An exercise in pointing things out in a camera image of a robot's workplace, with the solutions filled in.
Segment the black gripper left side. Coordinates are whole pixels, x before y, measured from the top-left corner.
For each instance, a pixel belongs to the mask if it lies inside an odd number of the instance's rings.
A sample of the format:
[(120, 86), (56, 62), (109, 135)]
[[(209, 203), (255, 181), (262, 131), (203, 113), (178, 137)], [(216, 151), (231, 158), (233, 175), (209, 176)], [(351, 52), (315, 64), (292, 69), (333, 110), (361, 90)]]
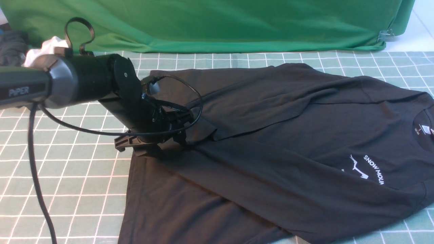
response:
[(114, 93), (99, 100), (110, 113), (115, 116), (130, 133), (145, 133), (145, 136), (119, 136), (114, 140), (114, 147), (119, 152), (132, 148), (137, 157), (156, 157), (160, 154), (158, 143), (169, 139), (180, 145), (186, 145), (186, 131), (170, 133), (192, 123), (194, 116), (187, 110), (164, 112), (163, 108), (143, 100), (141, 93)]

